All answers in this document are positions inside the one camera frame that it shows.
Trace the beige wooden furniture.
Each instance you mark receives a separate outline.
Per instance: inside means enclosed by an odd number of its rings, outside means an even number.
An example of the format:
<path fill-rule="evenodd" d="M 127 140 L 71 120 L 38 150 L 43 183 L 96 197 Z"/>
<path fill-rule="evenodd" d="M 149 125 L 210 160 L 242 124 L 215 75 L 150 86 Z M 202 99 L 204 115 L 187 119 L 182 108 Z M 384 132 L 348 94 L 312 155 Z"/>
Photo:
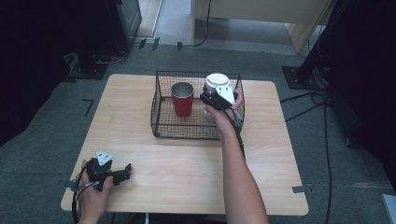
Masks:
<path fill-rule="evenodd" d="M 337 0 L 191 0 L 191 22 L 219 19 L 286 24 L 296 53 L 301 53 L 318 25 L 326 25 Z"/>

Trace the black flat stand base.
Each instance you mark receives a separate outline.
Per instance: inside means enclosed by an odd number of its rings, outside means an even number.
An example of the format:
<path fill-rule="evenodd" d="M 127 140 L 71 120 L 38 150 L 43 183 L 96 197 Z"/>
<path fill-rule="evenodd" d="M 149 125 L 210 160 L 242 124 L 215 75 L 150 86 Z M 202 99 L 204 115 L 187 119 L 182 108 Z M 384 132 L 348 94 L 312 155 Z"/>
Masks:
<path fill-rule="evenodd" d="M 69 78 L 101 80 L 104 77 L 107 70 L 106 63 L 98 61 L 91 54 L 77 54 L 76 59 L 68 75 Z"/>

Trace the red metal cup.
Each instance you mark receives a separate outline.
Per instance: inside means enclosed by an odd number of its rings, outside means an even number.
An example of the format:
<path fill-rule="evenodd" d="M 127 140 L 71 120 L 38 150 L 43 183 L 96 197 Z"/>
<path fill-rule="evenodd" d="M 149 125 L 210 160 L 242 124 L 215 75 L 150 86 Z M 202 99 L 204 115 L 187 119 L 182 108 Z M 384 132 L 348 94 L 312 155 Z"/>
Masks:
<path fill-rule="evenodd" d="M 189 82 L 177 82 L 171 87 L 175 113 L 182 118 L 191 114 L 194 88 Z"/>

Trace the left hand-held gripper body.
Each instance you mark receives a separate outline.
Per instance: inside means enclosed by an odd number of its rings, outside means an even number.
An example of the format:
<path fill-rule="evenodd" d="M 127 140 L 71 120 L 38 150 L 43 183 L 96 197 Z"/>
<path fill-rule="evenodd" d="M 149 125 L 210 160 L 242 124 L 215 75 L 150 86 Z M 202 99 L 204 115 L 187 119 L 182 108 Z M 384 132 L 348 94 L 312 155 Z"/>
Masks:
<path fill-rule="evenodd" d="M 113 155 L 97 151 L 96 157 L 88 161 L 87 174 L 99 191 L 103 190 L 105 180 L 109 176 L 113 176 L 110 170 L 113 158 Z"/>

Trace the black wire mesh basket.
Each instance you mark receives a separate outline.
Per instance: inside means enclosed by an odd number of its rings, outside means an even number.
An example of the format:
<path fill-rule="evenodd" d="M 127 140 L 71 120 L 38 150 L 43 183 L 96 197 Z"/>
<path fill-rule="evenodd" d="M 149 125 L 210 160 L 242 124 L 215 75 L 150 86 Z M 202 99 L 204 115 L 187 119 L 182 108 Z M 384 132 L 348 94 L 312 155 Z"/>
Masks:
<path fill-rule="evenodd" d="M 205 140 L 218 138 L 215 122 L 205 113 L 205 104 L 200 99 L 207 76 L 208 73 L 205 72 L 157 72 L 150 117 L 154 136 Z M 226 76 L 230 79 L 233 91 L 244 92 L 239 74 L 226 74 Z M 171 87 L 177 82 L 189 82 L 194 88 L 192 111 L 185 118 L 175 113 L 172 102 Z"/>

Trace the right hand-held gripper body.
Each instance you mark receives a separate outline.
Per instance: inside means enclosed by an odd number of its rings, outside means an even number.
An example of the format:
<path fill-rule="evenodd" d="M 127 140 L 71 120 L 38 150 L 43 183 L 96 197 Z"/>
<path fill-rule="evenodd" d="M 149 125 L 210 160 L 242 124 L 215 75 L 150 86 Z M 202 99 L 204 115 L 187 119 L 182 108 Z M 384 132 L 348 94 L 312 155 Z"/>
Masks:
<path fill-rule="evenodd" d="M 217 86 L 208 89 L 210 95 L 203 92 L 200 94 L 200 99 L 204 104 L 211 105 L 217 110 L 228 109 L 235 104 L 236 94 L 230 86 Z"/>

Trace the white flat object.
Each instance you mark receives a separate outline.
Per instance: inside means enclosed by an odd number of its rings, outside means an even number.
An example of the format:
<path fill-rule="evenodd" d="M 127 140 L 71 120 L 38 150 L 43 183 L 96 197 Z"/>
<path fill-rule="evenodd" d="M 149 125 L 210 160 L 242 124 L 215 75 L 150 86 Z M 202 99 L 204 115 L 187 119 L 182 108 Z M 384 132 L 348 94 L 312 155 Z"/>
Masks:
<path fill-rule="evenodd" d="M 391 224 L 396 224 L 396 196 L 389 194 L 382 194 L 381 198 L 386 208 L 386 212 L 389 217 L 389 222 Z"/>

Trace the person's left hand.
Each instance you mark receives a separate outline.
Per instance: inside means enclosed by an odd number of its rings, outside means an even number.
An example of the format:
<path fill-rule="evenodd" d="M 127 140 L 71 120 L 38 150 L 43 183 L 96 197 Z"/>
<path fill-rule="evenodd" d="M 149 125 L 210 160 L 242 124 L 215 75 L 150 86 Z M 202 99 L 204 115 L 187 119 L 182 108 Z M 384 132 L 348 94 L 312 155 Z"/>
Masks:
<path fill-rule="evenodd" d="M 78 198 L 80 217 L 101 217 L 106 211 L 108 197 L 113 187 L 113 177 L 109 176 L 103 185 L 103 190 L 94 187 L 85 189 Z"/>

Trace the clear bottle with white lid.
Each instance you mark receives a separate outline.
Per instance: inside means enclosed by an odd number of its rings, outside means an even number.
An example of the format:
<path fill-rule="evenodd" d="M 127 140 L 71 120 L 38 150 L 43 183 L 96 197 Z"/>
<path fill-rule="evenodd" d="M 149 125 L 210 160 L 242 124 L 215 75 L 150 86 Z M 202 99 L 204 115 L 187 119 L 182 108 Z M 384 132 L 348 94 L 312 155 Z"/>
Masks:
<path fill-rule="evenodd" d="M 230 86 L 230 79 L 220 73 L 210 74 L 205 78 L 205 84 L 208 88 L 216 88 L 217 86 Z"/>

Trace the black cabinet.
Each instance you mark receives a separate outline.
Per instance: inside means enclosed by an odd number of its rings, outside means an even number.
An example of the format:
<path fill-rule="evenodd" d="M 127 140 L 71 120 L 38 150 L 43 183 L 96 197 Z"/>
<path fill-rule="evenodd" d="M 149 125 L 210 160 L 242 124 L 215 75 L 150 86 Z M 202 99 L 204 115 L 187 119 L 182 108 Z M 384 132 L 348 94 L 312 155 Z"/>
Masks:
<path fill-rule="evenodd" d="M 106 7 L 110 21 L 111 51 L 128 52 L 142 21 L 139 2 L 138 0 L 106 0 Z"/>

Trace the person's right hand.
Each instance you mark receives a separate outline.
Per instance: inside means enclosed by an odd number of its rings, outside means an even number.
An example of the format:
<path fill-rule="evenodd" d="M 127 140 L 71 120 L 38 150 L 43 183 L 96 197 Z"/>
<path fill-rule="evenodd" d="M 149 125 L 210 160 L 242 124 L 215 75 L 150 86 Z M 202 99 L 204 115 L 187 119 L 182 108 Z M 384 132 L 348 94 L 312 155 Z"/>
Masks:
<path fill-rule="evenodd" d="M 211 105 L 205 105 L 205 112 L 208 116 L 213 117 L 220 140 L 225 135 L 235 134 L 233 126 L 239 121 L 237 113 L 243 101 L 243 93 L 240 90 L 235 90 L 233 95 L 236 97 L 235 103 L 228 109 L 217 110 Z"/>

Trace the black metal stand with base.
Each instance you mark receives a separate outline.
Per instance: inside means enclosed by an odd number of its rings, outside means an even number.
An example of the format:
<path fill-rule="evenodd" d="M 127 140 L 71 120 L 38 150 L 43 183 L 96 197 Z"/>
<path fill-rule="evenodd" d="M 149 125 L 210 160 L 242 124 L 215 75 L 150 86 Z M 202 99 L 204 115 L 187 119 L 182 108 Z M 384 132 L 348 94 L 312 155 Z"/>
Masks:
<path fill-rule="evenodd" d="M 321 59 L 328 60 L 328 56 L 320 56 L 320 39 L 324 27 L 332 15 L 332 9 L 337 0 L 315 0 L 320 2 L 314 10 L 314 15 L 305 23 L 287 23 L 286 28 L 290 35 L 291 43 L 298 53 L 303 52 L 304 47 L 310 46 L 311 35 L 320 27 L 317 42 L 311 45 L 304 62 L 299 67 L 283 66 L 282 71 L 290 89 L 318 90 L 318 82 L 314 76 L 315 68 Z"/>

